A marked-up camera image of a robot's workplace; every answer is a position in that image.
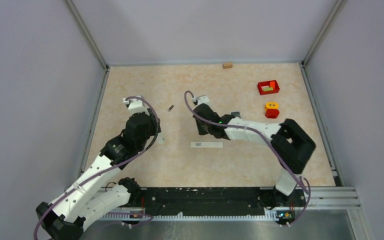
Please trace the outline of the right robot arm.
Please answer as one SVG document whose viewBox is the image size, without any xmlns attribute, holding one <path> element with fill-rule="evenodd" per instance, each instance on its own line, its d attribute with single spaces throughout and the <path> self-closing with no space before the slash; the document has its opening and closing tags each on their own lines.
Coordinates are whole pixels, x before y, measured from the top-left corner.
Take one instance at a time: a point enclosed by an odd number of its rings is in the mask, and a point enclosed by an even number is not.
<svg viewBox="0 0 384 240">
<path fill-rule="evenodd" d="M 282 123 L 259 123 L 234 115 L 219 116 L 208 104 L 192 109 L 200 135 L 211 135 L 229 141 L 247 141 L 270 148 L 282 170 L 273 192 L 279 206 L 287 206 L 294 198 L 296 186 L 304 188 L 302 173 L 316 149 L 313 139 L 293 119 Z"/>
</svg>

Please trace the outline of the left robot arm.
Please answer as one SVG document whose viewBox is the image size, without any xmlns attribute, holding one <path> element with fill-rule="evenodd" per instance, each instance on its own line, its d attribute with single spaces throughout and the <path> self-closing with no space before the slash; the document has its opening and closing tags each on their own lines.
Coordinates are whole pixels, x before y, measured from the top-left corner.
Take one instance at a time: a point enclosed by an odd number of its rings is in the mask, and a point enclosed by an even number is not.
<svg viewBox="0 0 384 240">
<path fill-rule="evenodd" d="M 145 153 L 160 132 L 160 120 L 151 110 L 132 114 L 125 129 L 105 144 L 91 166 L 61 196 L 36 207 L 39 220 L 33 238 L 37 239 L 39 228 L 43 228 L 54 240 L 78 240 L 88 227 L 113 209 L 136 206 L 141 189 L 133 178 L 123 178 L 107 192 L 95 194 Z"/>
</svg>

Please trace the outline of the long white remote control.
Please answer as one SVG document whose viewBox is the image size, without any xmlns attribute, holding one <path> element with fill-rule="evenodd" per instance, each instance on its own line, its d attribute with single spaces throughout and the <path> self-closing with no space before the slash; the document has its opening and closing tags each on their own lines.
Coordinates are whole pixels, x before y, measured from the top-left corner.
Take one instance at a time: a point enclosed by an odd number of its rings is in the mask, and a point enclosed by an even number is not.
<svg viewBox="0 0 384 240">
<path fill-rule="evenodd" d="M 162 132 L 159 132 L 157 134 L 157 139 L 156 139 L 157 143 L 160 144 L 160 145 L 163 145 L 166 141 L 165 141 L 165 137 L 163 135 Z"/>
</svg>

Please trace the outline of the long white battery cover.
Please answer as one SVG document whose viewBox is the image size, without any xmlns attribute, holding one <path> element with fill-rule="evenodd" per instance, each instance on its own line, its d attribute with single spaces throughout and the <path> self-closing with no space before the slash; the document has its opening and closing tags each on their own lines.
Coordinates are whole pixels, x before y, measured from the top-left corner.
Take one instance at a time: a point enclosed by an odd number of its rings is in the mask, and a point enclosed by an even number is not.
<svg viewBox="0 0 384 240">
<path fill-rule="evenodd" d="M 214 142 L 214 141 L 192 141 L 190 143 L 191 148 L 223 148 L 223 142 Z"/>
</svg>

